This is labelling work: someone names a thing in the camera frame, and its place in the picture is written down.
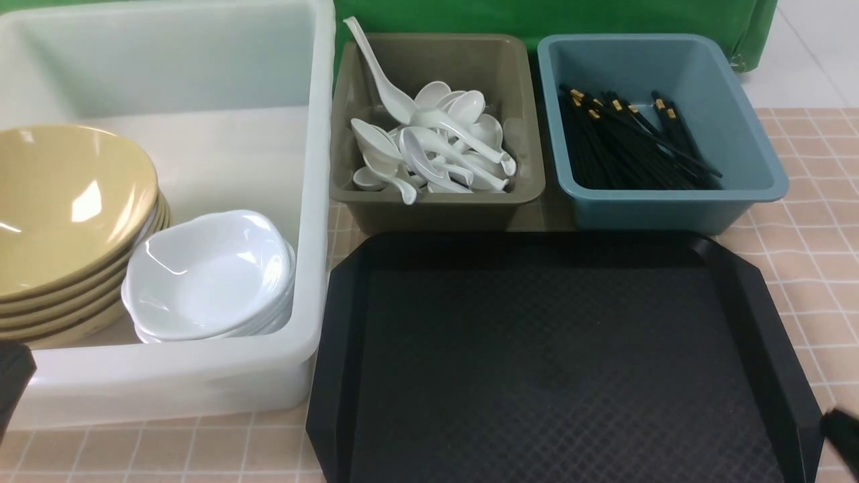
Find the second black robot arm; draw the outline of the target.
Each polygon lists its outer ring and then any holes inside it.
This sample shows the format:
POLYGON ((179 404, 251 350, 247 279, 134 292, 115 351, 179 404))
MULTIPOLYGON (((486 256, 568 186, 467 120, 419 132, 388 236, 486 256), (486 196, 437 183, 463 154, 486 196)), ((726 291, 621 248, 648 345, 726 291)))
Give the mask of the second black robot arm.
POLYGON ((832 407, 822 415, 819 426, 822 436, 858 482, 858 416, 841 407, 832 407))

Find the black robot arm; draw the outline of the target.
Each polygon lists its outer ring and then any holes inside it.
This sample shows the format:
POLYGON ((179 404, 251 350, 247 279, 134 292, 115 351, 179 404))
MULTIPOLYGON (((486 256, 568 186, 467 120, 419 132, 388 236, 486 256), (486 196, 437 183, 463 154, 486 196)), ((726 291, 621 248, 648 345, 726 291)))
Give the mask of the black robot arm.
POLYGON ((35 358, 28 346, 18 341, 1 340, 1 442, 36 370, 35 358))

